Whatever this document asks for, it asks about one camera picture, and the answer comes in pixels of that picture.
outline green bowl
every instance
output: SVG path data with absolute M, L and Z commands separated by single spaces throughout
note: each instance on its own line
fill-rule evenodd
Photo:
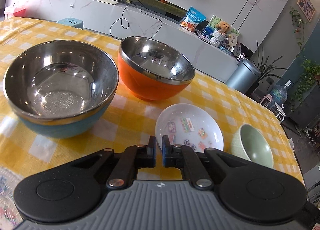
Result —
M 234 134 L 231 153 L 245 160 L 273 168 L 273 156 L 268 142 L 251 125 L 242 125 Z

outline small photo frame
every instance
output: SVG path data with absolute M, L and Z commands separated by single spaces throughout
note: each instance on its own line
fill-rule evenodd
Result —
M 304 15 L 306 16 L 306 18 L 308 19 L 309 22 L 311 22 L 316 9 L 313 6 L 313 4 L 311 3 L 310 0 L 298 0 L 297 2 L 298 6 L 300 7 L 300 9 L 302 10 L 302 12 L 304 13 Z

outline black circular cover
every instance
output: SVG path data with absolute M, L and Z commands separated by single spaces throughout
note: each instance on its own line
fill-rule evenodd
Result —
M 219 196 L 231 212 L 261 223 L 292 219 L 307 199 L 296 178 L 263 166 L 233 168 L 220 184 Z
M 79 168 L 44 171 L 22 180 L 13 198 L 24 218 L 66 222 L 89 213 L 99 202 L 100 185 Z

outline pink storage box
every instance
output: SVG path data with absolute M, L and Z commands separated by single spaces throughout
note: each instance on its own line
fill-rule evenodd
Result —
M 24 5 L 19 6 L 19 4 L 13 4 L 13 6 L 8 6 L 4 9 L 4 19 L 9 19 L 11 17 L 25 17 L 26 7 Z

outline large plastic water bottle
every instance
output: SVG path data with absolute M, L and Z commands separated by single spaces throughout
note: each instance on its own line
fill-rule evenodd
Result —
M 282 105 L 287 100 L 287 88 L 290 86 L 291 80 L 288 80 L 287 83 L 282 85 L 276 85 L 271 92 L 269 93 L 272 96 L 271 105 L 274 105 L 274 102 L 276 102 L 279 105 Z

